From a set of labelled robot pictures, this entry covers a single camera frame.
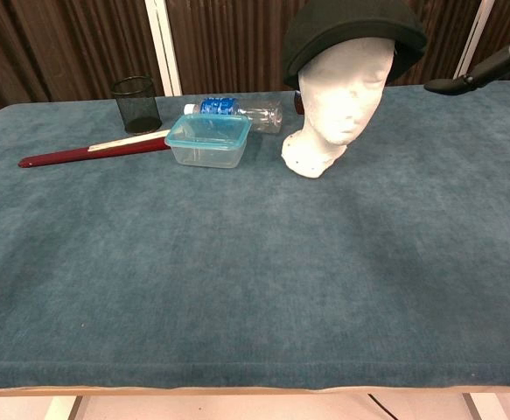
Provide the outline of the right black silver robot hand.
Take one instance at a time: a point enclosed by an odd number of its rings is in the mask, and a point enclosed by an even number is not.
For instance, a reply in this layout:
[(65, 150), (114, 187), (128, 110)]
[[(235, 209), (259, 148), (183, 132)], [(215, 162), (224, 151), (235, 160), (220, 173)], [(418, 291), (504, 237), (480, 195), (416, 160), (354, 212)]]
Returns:
[(463, 95), (509, 74), (510, 45), (506, 45), (478, 63), (469, 73), (456, 79), (430, 80), (424, 84), (424, 88), (429, 92), (440, 95)]

